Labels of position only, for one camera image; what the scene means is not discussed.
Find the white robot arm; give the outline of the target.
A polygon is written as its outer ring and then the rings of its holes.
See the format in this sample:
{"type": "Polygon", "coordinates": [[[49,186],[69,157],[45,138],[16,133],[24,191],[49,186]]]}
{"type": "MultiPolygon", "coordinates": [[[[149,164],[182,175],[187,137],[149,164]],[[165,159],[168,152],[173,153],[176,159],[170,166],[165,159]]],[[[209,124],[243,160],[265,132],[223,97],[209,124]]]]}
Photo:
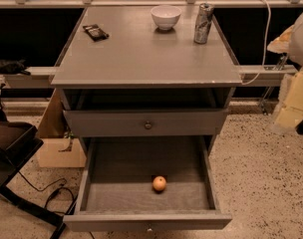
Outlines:
{"type": "Polygon", "coordinates": [[[303,121],[303,12],[295,23],[271,41],[267,50],[285,53],[301,69],[294,76],[286,76],[279,93],[279,104],[273,113],[272,130],[283,134],[293,131],[303,121]]]}

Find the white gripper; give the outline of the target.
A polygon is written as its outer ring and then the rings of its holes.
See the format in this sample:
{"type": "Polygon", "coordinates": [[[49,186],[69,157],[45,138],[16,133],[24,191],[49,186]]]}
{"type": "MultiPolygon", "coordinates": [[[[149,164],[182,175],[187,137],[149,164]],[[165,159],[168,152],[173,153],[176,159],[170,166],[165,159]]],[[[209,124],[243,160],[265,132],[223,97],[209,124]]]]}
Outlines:
{"type": "MultiPolygon", "coordinates": [[[[287,53],[293,27],[271,41],[267,50],[287,53]]],[[[303,121],[303,68],[295,75],[286,74],[280,85],[279,103],[274,109],[270,129],[277,134],[292,132],[303,121]]]]}

